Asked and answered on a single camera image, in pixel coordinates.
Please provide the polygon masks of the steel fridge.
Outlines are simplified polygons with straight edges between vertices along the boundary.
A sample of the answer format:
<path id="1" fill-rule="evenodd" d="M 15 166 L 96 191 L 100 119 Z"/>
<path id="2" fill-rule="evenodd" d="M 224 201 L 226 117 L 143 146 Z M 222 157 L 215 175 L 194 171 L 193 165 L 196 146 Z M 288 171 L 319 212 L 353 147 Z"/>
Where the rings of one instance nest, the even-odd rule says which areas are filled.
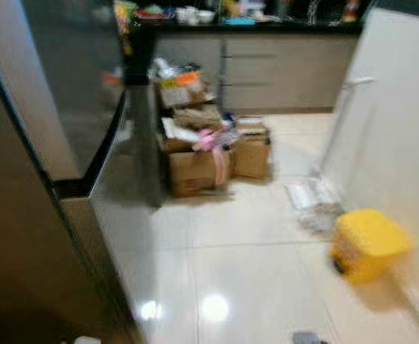
<path id="1" fill-rule="evenodd" d="M 115 5 L 0 0 L 0 344 L 148 344 L 163 199 Z"/>

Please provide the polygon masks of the large cardboard box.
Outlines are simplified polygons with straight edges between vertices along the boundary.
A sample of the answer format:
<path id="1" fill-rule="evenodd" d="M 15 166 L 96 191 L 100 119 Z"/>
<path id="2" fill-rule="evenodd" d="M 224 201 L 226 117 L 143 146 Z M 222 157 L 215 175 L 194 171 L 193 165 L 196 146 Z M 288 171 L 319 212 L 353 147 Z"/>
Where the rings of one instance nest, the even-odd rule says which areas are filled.
<path id="1" fill-rule="evenodd" d="M 176 138 L 161 138 L 171 193 L 177 198 L 202 196 L 213 192 L 214 163 L 210 152 L 193 150 L 193 143 Z M 232 154 L 226 149 L 229 163 Z"/>

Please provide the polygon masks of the cardboard box with orange label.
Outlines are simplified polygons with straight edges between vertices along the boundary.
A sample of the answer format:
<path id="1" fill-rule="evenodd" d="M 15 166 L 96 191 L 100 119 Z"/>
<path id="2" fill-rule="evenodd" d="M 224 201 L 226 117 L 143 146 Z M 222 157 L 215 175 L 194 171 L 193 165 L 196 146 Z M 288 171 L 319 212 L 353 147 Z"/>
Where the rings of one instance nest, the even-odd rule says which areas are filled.
<path id="1" fill-rule="evenodd" d="M 203 69 L 194 63 L 171 64 L 166 59 L 153 60 L 155 86 L 165 108 L 179 108 L 214 100 Z"/>

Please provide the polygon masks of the brown paper bag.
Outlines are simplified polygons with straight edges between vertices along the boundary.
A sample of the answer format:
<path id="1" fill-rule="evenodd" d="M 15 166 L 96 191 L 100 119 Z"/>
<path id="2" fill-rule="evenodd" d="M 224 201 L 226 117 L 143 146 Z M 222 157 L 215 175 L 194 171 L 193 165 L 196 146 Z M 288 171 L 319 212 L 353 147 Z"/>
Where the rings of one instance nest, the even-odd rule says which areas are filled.
<path id="1" fill-rule="evenodd" d="M 177 127 L 193 129 L 218 129 L 224 125 L 222 111 L 216 104 L 182 106 L 172 110 L 172 118 Z"/>

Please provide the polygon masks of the pink ribbon cloth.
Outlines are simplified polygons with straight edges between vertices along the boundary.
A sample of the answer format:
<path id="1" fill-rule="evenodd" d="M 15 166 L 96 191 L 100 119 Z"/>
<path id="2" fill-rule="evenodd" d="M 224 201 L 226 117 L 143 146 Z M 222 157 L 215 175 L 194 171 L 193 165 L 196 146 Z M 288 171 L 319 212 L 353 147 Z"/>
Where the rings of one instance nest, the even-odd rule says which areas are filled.
<path id="1" fill-rule="evenodd" d="M 193 145 L 194 151 L 209 152 L 214 163 L 213 192 L 223 194 L 228 191 L 229 158 L 226 154 L 224 132 L 218 129 L 200 129 L 197 143 Z"/>

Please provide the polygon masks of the small cardboard box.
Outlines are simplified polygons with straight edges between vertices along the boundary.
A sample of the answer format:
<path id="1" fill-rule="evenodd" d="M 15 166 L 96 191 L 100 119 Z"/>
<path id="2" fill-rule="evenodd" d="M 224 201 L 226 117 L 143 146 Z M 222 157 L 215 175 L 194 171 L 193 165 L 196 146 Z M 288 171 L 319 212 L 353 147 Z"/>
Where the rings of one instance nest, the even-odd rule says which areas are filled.
<path id="1" fill-rule="evenodd" d="M 232 174 L 236 177 L 264 180 L 270 174 L 272 141 L 270 128 L 262 117 L 241 117 L 235 122 L 239 134 L 232 145 Z"/>

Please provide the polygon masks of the teal plate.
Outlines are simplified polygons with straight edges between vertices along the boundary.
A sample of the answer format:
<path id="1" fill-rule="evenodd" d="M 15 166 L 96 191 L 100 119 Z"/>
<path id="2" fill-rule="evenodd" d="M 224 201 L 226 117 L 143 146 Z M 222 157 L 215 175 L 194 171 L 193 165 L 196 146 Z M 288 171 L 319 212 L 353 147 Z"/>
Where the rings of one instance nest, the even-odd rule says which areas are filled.
<path id="1" fill-rule="evenodd" d="M 228 26 L 253 26 L 256 24 L 256 20 L 248 16 L 233 16 L 226 17 L 226 19 L 223 19 L 220 23 Z"/>

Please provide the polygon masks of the clear plastic bag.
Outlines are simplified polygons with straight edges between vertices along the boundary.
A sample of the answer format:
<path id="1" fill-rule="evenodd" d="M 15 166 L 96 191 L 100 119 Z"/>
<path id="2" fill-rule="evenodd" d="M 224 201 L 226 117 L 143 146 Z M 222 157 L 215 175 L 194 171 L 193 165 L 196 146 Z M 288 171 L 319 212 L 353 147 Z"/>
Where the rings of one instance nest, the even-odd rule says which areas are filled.
<path id="1" fill-rule="evenodd" d="M 318 175 L 288 181 L 284 186 L 293 213 L 302 229 L 321 236 L 333 236 L 335 222 L 345 212 L 340 194 Z"/>

